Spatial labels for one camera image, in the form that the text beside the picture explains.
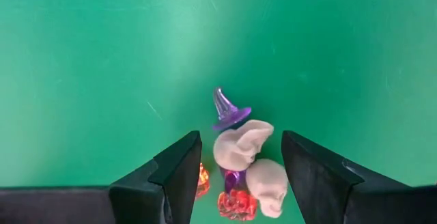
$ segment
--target purple plastic toy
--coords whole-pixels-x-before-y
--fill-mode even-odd
[[[252,111],[251,107],[237,108],[223,95],[220,87],[214,91],[214,104],[218,113],[218,124],[212,127],[214,130],[225,130],[244,120]]]

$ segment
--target black plastic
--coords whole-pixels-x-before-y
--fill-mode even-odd
[[[412,188],[285,131],[285,170],[306,224],[437,223],[437,188]]]
[[[0,188],[0,223],[188,224],[200,156],[192,131],[110,186]]]

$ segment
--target green background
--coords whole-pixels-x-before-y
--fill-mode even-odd
[[[0,0],[0,185],[109,184],[200,130],[212,91],[406,184],[437,180],[437,0]],[[303,223],[290,191],[279,219]]]

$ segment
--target red plastic gem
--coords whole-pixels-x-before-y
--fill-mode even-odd
[[[246,191],[232,189],[218,196],[217,207],[220,215],[231,220],[251,221],[255,218],[257,200]]]
[[[197,181],[196,199],[205,195],[210,190],[210,174],[203,168],[203,164],[200,163],[199,180]]]

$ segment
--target skull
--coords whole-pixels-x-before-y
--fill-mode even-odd
[[[285,169],[269,159],[259,159],[246,172],[247,188],[259,200],[261,212],[268,217],[278,218],[288,189]]]
[[[271,124],[258,120],[249,120],[237,130],[226,130],[214,142],[214,159],[224,169],[243,171],[272,133]]]

